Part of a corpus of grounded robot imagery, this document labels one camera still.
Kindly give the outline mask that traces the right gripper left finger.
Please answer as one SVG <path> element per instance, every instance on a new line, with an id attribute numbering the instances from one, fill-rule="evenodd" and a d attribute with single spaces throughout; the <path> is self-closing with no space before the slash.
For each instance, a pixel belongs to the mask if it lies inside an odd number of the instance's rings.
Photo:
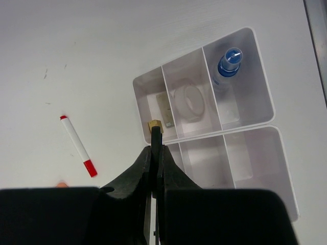
<path id="1" fill-rule="evenodd" d="M 98 233 L 102 244 L 148 244 L 151 193 L 151 148 L 145 147 L 135 162 L 101 188 Z"/>

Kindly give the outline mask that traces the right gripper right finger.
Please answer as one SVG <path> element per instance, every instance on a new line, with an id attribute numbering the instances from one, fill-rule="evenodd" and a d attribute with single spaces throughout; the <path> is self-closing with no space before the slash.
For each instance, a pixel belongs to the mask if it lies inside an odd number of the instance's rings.
<path id="1" fill-rule="evenodd" d="M 158 239 L 161 244 L 201 244 L 204 189 L 175 163 L 168 146 L 158 157 Z"/>

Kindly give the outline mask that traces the yellow eraser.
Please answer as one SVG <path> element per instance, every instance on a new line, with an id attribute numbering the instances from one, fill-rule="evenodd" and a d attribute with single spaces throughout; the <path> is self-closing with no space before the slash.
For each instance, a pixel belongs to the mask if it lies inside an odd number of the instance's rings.
<path id="1" fill-rule="evenodd" d="M 160 127 L 160 131 L 161 131 L 161 133 L 162 133 L 162 134 L 164 133 L 164 129 L 163 129 L 162 123 L 161 123 L 161 121 L 158 120 L 158 119 L 154 119 L 154 120 L 149 121 L 149 122 L 148 122 L 148 126 L 149 126 L 149 130 L 150 130 L 150 132 L 152 132 L 152 129 L 153 129 L 154 127 Z"/>

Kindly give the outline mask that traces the clear tape roll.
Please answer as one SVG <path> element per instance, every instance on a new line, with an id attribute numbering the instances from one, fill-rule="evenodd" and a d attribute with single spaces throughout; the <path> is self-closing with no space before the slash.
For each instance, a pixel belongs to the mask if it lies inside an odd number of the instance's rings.
<path id="1" fill-rule="evenodd" d="M 202 93 L 194 85 L 186 84 L 177 88 L 173 99 L 179 115 L 187 121 L 197 121 L 205 112 Z"/>

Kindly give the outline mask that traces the grey eraser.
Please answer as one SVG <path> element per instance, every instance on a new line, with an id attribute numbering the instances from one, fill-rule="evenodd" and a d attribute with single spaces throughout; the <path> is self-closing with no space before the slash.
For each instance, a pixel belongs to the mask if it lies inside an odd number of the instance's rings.
<path id="1" fill-rule="evenodd" d="M 173 115 L 169 103 L 169 98 L 166 92 L 160 93 L 156 96 L 156 100 L 159 106 L 160 113 L 163 118 L 163 122 L 166 128 L 174 126 Z"/>

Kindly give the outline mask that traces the blue glue bottle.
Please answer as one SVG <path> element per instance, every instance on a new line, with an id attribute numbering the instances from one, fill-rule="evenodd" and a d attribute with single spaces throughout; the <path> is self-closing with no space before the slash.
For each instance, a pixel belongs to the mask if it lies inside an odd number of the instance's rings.
<path id="1" fill-rule="evenodd" d="M 211 68 L 213 89 L 224 92 L 231 86 L 232 78 L 238 73 L 243 59 L 243 52 L 237 48 L 229 48 L 220 60 Z"/>

